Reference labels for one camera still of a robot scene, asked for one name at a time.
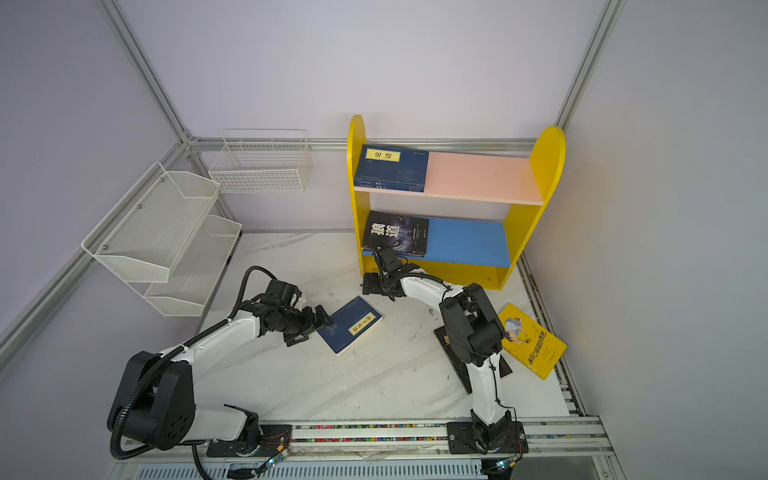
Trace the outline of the black wolf cover book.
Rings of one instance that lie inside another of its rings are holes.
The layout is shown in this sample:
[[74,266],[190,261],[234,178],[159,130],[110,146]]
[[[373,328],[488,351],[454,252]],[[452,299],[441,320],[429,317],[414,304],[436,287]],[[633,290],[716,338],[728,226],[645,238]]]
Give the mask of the black wolf cover book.
[[423,217],[371,211],[363,230],[362,249],[391,248],[398,255],[423,257],[427,253],[429,220]]

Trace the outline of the black antler cover book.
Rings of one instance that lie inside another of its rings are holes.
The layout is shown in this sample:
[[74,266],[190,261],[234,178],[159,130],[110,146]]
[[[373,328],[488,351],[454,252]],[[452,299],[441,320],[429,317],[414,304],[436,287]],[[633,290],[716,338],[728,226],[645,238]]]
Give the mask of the black antler cover book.
[[446,355],[457,378],[460,380],[464,390],[468,395],[471,395],[472,387],[471,387],[471,381],[470,381],[467,366],[453,352],[450,346],[450,340],[449,340],[449,336],[447,335],[446,328],[444,326],[439,327],[433,331],[433,334],[437,338],[443,353]]

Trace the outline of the yellow cartoon cover book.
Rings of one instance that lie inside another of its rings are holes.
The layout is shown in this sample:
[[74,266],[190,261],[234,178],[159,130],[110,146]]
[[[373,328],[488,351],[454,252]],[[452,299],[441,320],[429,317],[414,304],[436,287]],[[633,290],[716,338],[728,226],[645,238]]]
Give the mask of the yellow cartoon cover book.
[[504,327],[502,347],[513,358],[546,380],[567,350],[567,344],[513,304],[499,313]]

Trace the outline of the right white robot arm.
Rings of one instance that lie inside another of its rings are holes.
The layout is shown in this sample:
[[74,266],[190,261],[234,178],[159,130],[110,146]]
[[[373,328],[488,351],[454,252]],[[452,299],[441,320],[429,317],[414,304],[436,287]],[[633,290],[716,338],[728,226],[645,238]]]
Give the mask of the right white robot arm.
[[448,347],[468,373],[474,447],[486,454],[521,450],[515,443],[516,415],[503,404],[500,389],[505,330],[483,287],[450,284],[398,257],[390,247],[375,246],[373,258],[375,293],[416,299],[439,311]]

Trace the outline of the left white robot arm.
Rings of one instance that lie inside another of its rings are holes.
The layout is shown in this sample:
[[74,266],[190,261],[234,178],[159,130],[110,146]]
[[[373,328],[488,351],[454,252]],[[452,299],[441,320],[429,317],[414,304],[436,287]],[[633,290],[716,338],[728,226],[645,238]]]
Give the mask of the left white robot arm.
[[301,303],[300,290],[271,280],[265,292],[239,297],[229,317],[159,353],[142,351],[125,367],[107,419],[110,452],[118,460],[207,441],[229,442],[241,454],[259,449],[263,432],[250,410],[197,401],[195,384],[237,348],[279,333],[286,346],[332,325],[322,306]]

